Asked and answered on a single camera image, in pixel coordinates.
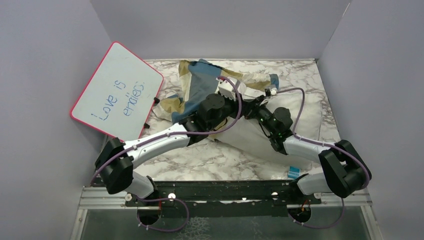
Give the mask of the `white pillow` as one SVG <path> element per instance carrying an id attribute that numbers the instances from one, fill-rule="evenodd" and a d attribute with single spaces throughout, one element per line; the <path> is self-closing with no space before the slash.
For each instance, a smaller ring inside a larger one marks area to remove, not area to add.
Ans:
<path id="1" fill-rule="evenodd" d="M 273 97 L 269 100 L 266 107 L 270 112 L 274 112 L 278 107 L 289 109 L 291 119 L 295 122 L 300 111 L 301 103 L 302 92 L 294 90 L 280 93 Z M 292 125 L 290 129 L 302 137 L 318 140 L 321 122 L 321 98 L 315 93 L 306 93 L 304 106 L 297 125 Z M 267 162 L 293 166 L 304 170 L 310 170 L 312 168 L 313 162 L 311 160 L 296 155 L 284 155 L 274 151 L 258 122 L 253 119 L 247 120 L 243 116 L 230 129 L 219 134 L 213 134 L 208 138 L 227 144 Z"/>

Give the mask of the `blue beige checked pillowcase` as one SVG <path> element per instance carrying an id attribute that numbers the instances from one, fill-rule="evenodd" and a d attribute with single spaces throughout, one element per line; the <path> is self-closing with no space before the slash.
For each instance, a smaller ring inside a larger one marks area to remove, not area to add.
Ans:
<path id="1" fill-rule="evenodd" d="M 212 64 L 204 59 L 182 60 L 179 63 L 178 72 L 183 95 L 164 98 L 154 108 L 157 113 L 164 113 L 169 117 L 173 124 L 195 112 L 201 101 L 208 95 L 218 94 L 216 93 L 217 78 L 228 81 L 228 78 L 231 77 L 245 83 L 247 88 L 242 95 L 243 103 L 246 100 L 265 96 L 264 88 L 269 85 L 275 85 L 277 88 L 279 86 L 279 78 L 275 74 L 240 73 Z M 218 128 L 224 129 L 223 132 L 225 132 L 241 117 L 244 117 L 243 106 L 241 116 L 237 120 L 228 117 Z"/>

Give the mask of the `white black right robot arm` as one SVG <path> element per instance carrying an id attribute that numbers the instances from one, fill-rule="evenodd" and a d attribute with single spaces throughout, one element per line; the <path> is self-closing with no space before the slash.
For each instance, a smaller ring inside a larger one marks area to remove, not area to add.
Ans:
<path id="1" fill-rule="evenodd" d="M 319 142 L 294 133 L 295 122 L 290 110 L 277 107 L 270 111 L 264 96 L 243 103 L 243 116 L 256 120 L 268 132 L 271 147 L 283 155 L 293 155 L 321 165 L 322 173 L 306 174 L 296 178 L 288 190 L 289 199 L 300 204 L 315 193 L 334 193 L 346 198 L 364 189 L 372 174 L 353 145 L 347 140 L 335 143 Z"/>

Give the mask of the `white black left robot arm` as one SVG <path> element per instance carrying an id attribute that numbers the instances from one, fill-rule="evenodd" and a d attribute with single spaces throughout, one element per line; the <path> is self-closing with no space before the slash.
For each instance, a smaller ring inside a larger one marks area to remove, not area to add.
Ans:
<path id="1" fill-rule="evenodd" d="M 231 99 L 212 93 L 201 101 L 198 110 L 161 132 L 126 142 L 112 138 L 95 162 L 94 175 L 100 176 L 110 195 L 120 193 L 135 182 L 133 171 L 139 165 L 224 132 L 218 125 L 228 117 L 238 120 L 242 115 L 242 105 L 240 94 Z"/>

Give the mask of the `blue white pillow tag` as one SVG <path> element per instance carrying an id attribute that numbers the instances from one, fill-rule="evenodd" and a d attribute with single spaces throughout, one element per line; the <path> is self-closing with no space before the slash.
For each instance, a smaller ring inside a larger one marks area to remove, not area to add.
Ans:
<path id="1" fill-rule="evenodd" d="M 287 172 L 287 177 L 289 179 L 297 179 L 299 176 L 301 175 L 301 169 L 294 167 L 294 166 L 290 166 L 288 168 L 288 172 Z"/>

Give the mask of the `pink framed whiteboard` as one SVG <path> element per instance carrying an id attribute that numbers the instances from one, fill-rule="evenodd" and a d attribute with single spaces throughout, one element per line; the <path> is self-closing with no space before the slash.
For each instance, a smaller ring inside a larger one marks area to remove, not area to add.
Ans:
<path id="1" fill-rule="evenodd" d="M 140 138 L 164 76 L 113 42 L 70 110 L 70 116 L 123 141 Z"/>

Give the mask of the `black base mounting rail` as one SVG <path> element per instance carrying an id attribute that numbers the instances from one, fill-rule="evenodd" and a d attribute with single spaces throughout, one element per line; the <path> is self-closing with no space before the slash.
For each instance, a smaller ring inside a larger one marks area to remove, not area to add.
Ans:
<path id="1" fill-rule="evenodd" d="M 162 218 L 287 217 L 288 208 L 321 203 L 314 195 L 292 188 L 290 180 L 157 181 L 148 202 L 131 194 L 125 206 Z"/>

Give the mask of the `aluminium frame rail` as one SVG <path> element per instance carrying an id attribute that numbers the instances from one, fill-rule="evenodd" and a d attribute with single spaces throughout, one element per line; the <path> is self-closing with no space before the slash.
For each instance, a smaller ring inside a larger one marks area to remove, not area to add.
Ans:
<path id="1" fill-rule="evenodd" d="M 152 226 L 140 226 L 137 207 L 126 195 L 109 196 L 103 187 L 82 190 L 73 240 L 381 240 L 367 191 L 341 201 L 324 194 L 311 206 L 311 219 L 300 226 L 284 205 L 270 201 L 189 201 L 188 210 L 167 203 L 163 216 Z"/>

